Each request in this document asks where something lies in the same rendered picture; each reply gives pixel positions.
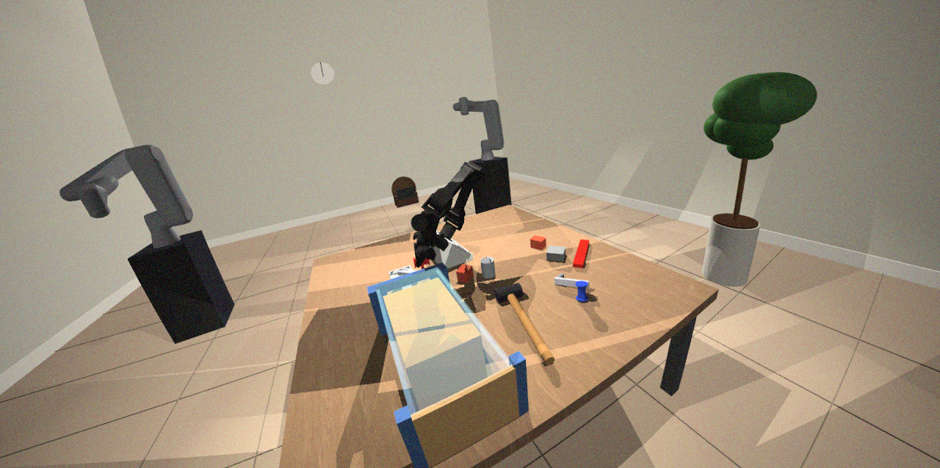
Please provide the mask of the clear-panelled rack with blue corner posts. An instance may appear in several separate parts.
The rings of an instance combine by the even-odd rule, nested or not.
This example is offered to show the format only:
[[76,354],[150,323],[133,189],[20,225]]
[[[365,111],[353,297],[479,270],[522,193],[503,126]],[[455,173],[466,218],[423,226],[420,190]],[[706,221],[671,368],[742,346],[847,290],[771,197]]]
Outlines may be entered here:
[[440,464],[529,411],[526,358],[503,351],[446,266],[367,294],[408,403],[394,412],[414,468]]

